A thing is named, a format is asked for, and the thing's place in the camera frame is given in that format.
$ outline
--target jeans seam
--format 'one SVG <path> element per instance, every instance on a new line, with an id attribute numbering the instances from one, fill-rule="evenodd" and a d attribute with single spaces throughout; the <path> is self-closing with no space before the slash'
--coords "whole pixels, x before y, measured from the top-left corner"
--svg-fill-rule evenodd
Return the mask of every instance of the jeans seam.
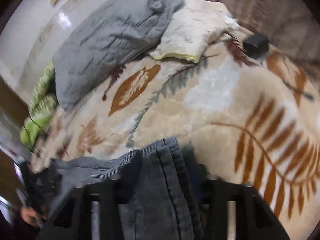
<path id="1" fill-rule="evenodd" d="M 178 218 L 178 211 L 177 211 L 177 208 L 173 202 L 173 198 L 171 196 L 171 193 L 170 193 L 170 189 L 169 189 L 169 185 L 168 185 L 168 180 L 167 180 L 167 176 L 165 174 L 165 171 L 164 171 L 164 167 L 163 167 L 163 164 L 162 164 L 162 161 L 160 159 L 160 156 L 159 156 L 159 153 L 158 151 L 156 150 L 156 154 L 157 154 L 157 157 L 159 159 L 159 162 L 160 162 L 160 165 L 161 165 L 161 169 L 162 169 L 162 173 L 163 173 L 163 176 L 164 176 L 164 180 L 165 180 L 165 185 L 167 187 L 167 191 L 168 191 L 168 194 L 169 194 L 169 198 L 170 198 L 170 201 L 172 203 L 172 206 L 173 206 L 173 209 L 174 209 L 174 213 L 175 213 L 175 217 L 176 217 L 176 223 L 177 223 L 177 230 L 178 230 L 178 234 L 179 234 L 179 240 L 181 240 L 181 231 L 180 231 L 180 222 L 179 222 L 179 218 Z"/>
<path id="2" fill-rule="evenodd" d="M 134 224 L 133 224 L 133 235 L 134 239 L 137 240 L 137 206 L 136 206 L 136 201 L 133 197 L 133 205 L 134 205 Z"/>

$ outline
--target blanket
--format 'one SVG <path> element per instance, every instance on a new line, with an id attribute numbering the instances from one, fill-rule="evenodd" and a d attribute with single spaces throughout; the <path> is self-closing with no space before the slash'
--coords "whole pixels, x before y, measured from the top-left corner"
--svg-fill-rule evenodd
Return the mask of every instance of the blanket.
<path id="1" fill-rule="evenodd" d="M 66 111 L 112 70 L 157 45 L 184 0 L 108 0 L 53 56 L 57 98 Z"/>
<path id="2" fill-rule="evenodd" d="M 308 0 L 220 1 L 241 26 L 267 35 L 320 89 L 320 24 L 313 15 L 316 6 L 307 6 Z"/>
<path id="3" fill-rule="evenodd" d="M 307 239 L 320 219 L 320 96 L 277 48 L 247 58 L 239 40 L 249 34 L 225 34 L 197 64 L 147 56 L 115 69 L 72 113 L 57 108 L 34 171 L 175 136 L 209 173 L 250 182 L 292 240 Z"/>
<path id="4" fill-rule="evenodd" d="M 28 107 L 29 117 L 25 120 L 20 132 L 22 143 L 33 148 L 41 130 L 50 122 L 52 113 L 57 106 L 57 98 L 52 91 L 55 71 L 52 60 L 45 66 L 33 89 Z"/>

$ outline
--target gray fabric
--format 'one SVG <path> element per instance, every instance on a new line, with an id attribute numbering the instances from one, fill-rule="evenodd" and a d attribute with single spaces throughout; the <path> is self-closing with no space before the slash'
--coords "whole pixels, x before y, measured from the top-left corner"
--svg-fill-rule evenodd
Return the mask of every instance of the gray fabric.
<path id="1" fill-rule="evenodd" d="M 53 56 L 56 93 L 67 111 L 118 65 L 155 46 L 183 0 L 108 0 Z"/>
<path id="2" fill-rule="evenodd" d="M 78 181 L 92 184 L 118 173 L 137 154 L 142 168 L 132 199 L 119 205 L 126 240 L 193 240 L 202 239 L 199 212 L 188 180 L 183 156 L 175 138 L 156 141 L 141 150 L 134 150 L 119 159 L 100 161 L 82 157 L 70 162 L 54 160 L 62 174 L 61 193 L 52 202 L 51 212 Z"/>

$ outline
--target pillowcase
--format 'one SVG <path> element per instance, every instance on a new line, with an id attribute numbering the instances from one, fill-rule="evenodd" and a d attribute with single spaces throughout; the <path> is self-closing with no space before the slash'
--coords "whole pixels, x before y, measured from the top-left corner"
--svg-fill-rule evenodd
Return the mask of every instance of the pillowcase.
<path id="1" fill-rule="evenodd" d="M 223 3 L 185 0 L 161 37 L 161 43 L 149 55 L 155 60 L 175 57 L 199 62 L 208 44 L 229 27 L 238 28 L 236 20 Z"/>

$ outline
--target gray quilted blanket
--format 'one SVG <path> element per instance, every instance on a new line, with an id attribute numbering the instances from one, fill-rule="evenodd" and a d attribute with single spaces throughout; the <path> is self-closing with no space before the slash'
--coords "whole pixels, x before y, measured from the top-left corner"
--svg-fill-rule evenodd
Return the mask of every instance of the gray quilted blanket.
<path id="1" fill-rule="evenodd" d="M 65 111 L 115 67 L 155 46 L 183 0 L 108 0 L 53 56 L 56 93 Z"/>

